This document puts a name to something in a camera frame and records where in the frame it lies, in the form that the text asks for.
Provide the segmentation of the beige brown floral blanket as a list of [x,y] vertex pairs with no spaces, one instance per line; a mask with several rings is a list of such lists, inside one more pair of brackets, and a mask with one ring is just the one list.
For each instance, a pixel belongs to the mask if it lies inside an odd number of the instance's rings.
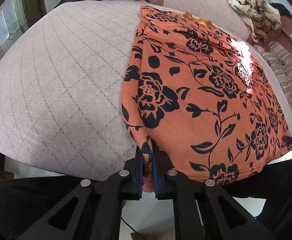
[[269,34],[282,27],[279,10],[266,0],[228,0],[228,4],[250,29],[253,42],[269,50]]

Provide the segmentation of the pink quilted bolster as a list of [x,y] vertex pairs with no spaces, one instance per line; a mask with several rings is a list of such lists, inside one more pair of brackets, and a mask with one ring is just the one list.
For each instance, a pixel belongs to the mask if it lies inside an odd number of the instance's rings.
[[227,0],[146,0],[176,11],[190,12],[193,16],[212,23],[243,40],[248,40],[250,30],[241,17],[229,6]]

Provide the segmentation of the striped floral pillow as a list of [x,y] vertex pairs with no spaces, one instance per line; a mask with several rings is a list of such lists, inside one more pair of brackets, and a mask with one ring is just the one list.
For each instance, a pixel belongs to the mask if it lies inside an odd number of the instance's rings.
[[292,54],[276,41],[269,43],[270,51],[255,45],[275,74],[292,111]]

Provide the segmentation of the pink quilted bed cover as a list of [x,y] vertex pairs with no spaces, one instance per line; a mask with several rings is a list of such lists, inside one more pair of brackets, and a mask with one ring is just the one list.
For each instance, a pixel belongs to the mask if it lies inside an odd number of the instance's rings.
[[[171,11],[145,1],[68,2],[12,45],[0,60],[0,153],[91,179],[123,168],[139,150],[124,123],[121,90],[142,5]],[[275,74],[245,44],[275,87],[292,136],[292,112]]]

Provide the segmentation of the black garment on headboard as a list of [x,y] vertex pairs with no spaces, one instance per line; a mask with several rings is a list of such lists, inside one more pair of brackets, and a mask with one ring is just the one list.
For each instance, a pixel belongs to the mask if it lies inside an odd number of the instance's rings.
[[270,5],[277,9],[281,16],[286,16],[287,18],[290,18],[292,20],[292,14],[290,11],[281,3],[270,3]]

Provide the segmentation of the orange black floral garment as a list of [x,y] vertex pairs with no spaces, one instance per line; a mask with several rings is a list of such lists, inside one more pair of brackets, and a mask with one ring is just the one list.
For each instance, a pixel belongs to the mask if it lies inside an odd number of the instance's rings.
[[176,12],[142,5],[140,14],[121,107],[144,191],[154,189],[156,153],[192,180],[225,185],[289,152],[275,87],[245,43]]

